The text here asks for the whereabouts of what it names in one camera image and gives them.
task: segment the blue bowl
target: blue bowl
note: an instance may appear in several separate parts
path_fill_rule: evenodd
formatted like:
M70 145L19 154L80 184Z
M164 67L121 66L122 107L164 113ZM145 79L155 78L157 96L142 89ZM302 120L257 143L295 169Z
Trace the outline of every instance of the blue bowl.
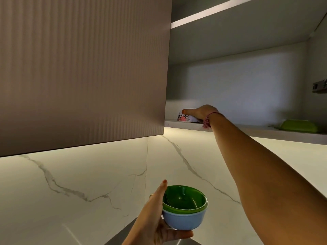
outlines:
M162 210L162 215L165 222L176 230L194 230L202 223L206 211L207 208L192 214L176 214Z

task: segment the shelf edge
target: shelf edge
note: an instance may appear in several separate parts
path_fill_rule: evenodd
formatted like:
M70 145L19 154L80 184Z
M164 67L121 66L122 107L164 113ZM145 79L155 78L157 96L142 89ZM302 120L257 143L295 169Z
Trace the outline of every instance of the shelf edge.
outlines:
M327 135L301 132L281 131L271 127L254 125L236 125L241 131L251 137L269 138L274 140L285 140L292 142L311 143L327 145ZM212 129L204 129L200 123L187 123L166 119L165 127L212 132Z

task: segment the green bowl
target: green bowl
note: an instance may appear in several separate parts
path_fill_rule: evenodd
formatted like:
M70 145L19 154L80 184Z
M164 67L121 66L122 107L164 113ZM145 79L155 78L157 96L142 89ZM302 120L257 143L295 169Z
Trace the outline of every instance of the green bowl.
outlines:
M308 120L285 120L278 129L291 132L318 133L318 127Z
M175 214L197 213L207 207L208 200L202 192L184 185L168 186L162 199L163 210Z

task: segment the cabinet shelf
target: cabinet shelf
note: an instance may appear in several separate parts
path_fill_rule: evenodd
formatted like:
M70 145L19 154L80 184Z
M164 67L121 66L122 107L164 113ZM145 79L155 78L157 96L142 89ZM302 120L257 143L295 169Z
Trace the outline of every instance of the cabinet shelf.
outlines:
M327 145L327 135L281 131L272 127L254 126L254 125L236 125L241 131L248 136L262 137L275 140L286 140L292 142L312 143ZM180 122L172 119L165 120L165 127L212 132L212 129L204 129L202 124Z
M195 20L171 30L169 64L306 41L326 7L327 0L252 0Z

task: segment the beige cabinet door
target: beige cabinet door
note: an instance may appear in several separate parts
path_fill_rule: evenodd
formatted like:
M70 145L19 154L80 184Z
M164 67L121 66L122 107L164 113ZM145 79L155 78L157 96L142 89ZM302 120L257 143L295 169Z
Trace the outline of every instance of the beige cabinet door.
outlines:
M163 133L172 0L0 0L0 156Z

